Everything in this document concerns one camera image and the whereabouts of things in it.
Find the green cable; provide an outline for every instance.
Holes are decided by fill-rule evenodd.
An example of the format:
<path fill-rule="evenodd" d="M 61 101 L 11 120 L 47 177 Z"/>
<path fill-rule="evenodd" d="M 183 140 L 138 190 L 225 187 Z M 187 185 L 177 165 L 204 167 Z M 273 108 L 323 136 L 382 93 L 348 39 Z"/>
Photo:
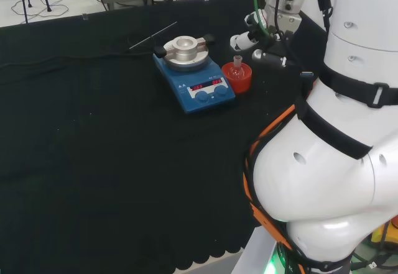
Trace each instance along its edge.
<path fill-rule="evenodd" d="M 262 21 L 261 21 L 261 18 L 260 18 L 259 5 L 257 3 L 257 0 L 254 0 L 254 9 L 256 10 L 257 20 L 258 20 L 258 23 L 260 25 L 260 28 L 261 28 L 262 32 L 264 33 L 264 35 L 269 36 L 269 33 L 266 30 L 266 28 L 264 27 L 264 25 L 262 24 Z"/>

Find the black handle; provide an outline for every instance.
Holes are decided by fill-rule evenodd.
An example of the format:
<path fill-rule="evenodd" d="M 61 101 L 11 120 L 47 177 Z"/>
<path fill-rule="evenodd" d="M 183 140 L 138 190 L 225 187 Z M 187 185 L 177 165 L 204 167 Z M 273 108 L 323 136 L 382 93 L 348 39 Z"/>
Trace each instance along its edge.
<path fill-rule="evenodd" d="M 206 45 L 214 45 L 216 43 L 215 37 L 210 34 L 204 35 L 203 39 L 205 39 Z"/>
<path fill-rule="evenodd" d="M 164 58 L 167 55 L 167 50 L 163 46 L 156 46 L 154 53 L 158 58 Z"/>

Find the red plastic container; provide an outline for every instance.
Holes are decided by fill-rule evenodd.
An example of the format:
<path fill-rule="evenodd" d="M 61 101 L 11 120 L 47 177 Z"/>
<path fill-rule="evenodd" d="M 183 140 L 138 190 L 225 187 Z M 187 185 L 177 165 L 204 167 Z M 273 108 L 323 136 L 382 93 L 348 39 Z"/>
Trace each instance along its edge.
<path fill-rule="evenodd" d="M 230 70 L 234 68 L 234 62 L 227 63 L 222 67 L 222 71 L 225 75 L 225 77 L 228 79 L 232 90 L 234 91 L 235 94 L 241 94 L 244 92 L 249 91 L 251 87 L 251 76 L 252 76 L 252 70 L 251 68 L 245 64 L 242 63 L 241 67 L 243 69 L 243 76 L 240 79 L 232 78 L 230 74 Z"/>

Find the black fabric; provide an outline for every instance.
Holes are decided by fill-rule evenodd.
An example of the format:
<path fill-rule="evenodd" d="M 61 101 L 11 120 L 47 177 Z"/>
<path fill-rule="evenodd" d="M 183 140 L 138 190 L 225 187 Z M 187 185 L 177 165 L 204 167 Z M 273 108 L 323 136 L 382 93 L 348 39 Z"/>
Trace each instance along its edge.
<path fill-rule="evenodd" d="M 222 66 L 252 11 L 253 0 L 184 0 L 2 28 L 0 65 L 122 52 L 178 21 L 157 45 L 213 34 Z M 303 63 L 319 70 L 325 45 L 303 16 L 292 41 Z M 251 91 L 189 116 L 150 55 L 0 69 L 1 272 L 166 274 L 244 247 L 258 223 L 241 157 L 299 92 L 296 70 L 251 52 Z"/>
<path fill-rule="evenodd" d="M 365 103 L 369 107 L 381 108 L 385 105 L 398 105 L 398 88 L 390 88 L 385 83 L 369 84 L 354 80 L 328 68 L 326 65 L 319 79 L 338 94 Z M 374 103 L 377 91 L 382 88 L 380 100 Z"/>
<path fill-rule="evenodd" d="M 361 159 L 372 149 L 372 147 L 358 142 L 324 120 L 308 105 L 303 97 L 299 96 L 294 104 L 298 119 L 316 136 L 341 153 L 354 159 Z"/>

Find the black strap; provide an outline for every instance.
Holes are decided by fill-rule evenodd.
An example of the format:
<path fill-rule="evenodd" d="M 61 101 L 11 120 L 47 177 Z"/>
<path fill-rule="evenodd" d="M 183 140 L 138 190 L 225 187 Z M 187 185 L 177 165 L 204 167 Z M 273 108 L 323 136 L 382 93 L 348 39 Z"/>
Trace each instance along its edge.
<path fill-rule="evenodd" d="M 257 147 L 252 155 L 250 155 L 251 147 L 248 148 L 248 150 L 245 154 L 244 162 L 243 162 L 244 174 L 245 174 L 246 180 L 248 182 L 248 188 L 249 188 L 249 191 L 250 191 L 250 194 L 252 197 L 251 203 L 253 205 L 255 205 L 255 207 L 257 207 L 262 213 L 264 213 L 264 215 L 266 215 L 268 220 L 273 222 L 273 224 L 276 226 L 276 228 L 278 228 L 278 230 L 281 232 L 281 234 L 288 240 L 289 244 L 294 248 L 294 250 L 290 250 L 284 244 L 281 244 L 281 246 L 283 246 L 283 248 L 284 248 L 284 252 L 289 256 L 289 258 L 291 260 L 295 261 L 297 264 L 304 266 L 305 268 L 315 268 L 315 269 L 319 269 L 324 272 L 329 272 L 329 271 L 333 271 L 333 270 L 339 269 L 342 266 L 344 266 L 347 263 L 347 260 L 351 260 L 351 256 L 349 256 L 339 262 L 318 262 L 316 260 L 312 260 L 312 259 L 304 256 L 302 251 L 290 239 L 290 237 L 286 231 L 285 223 L 271 218 L 270 215 L 268 215 L 268 213 L 262 208 L 262 206 L 257 198 L 256 191 L 254 189 L 253 168 L 254 168 L 254 164 L 256 162 L 256 159 L 257 159 L 259 153 L 268 144 L 268 142 L 270 140 L 272 140 L 286 126 L 287 123 L 289 123 L 289 121 L 293 117 L 294 117 L 294 113 L 291 113 L 285 120 L 282 121 L 282 123 L 277 128 L 275 128 L 273 131 L 271 131 L 267 135 L 261 137 L 260 139 L 257 139 L 254 141 L 254 142 L 259 142 L 259 144 L 257 145 Z"/>
<path fill-rule="evenodd" d="M 300 119 L 316 136 L 341 153 L 354 159 L 361 159 L 372 149 L 372 147 L 358 142 L 322 119 L 322 117 L 308 105 L 303 97 L 299 96 L 294 102 L 294 105 L 298 119 Z"/>
<path fill-rule="evenodd" d="M 319 79 L 338 94 L 365 103 L 371 108 L 398 105 L 398 89 L 386 83 L 369 84 L 354 80 L 325 66 Z"/>
<path fill-rule="evenodd" d="M 284 252 L 289 255 L 289 258 L 294 260 L 295 263 L 299 265 L 306 266 L 308 268 L 319 269 L 323 272 L 330 272 L 333 270 L 337 270 L 347 264 L 353 256 L 353 253 L 346 257 L 344 260 L 340 260 L 338 262 L 318 262 L 316 260 L 311 260 L 307 257 L 300 256 L 295 252 L 289 250 L 284 244 L 282 244 Z"/>

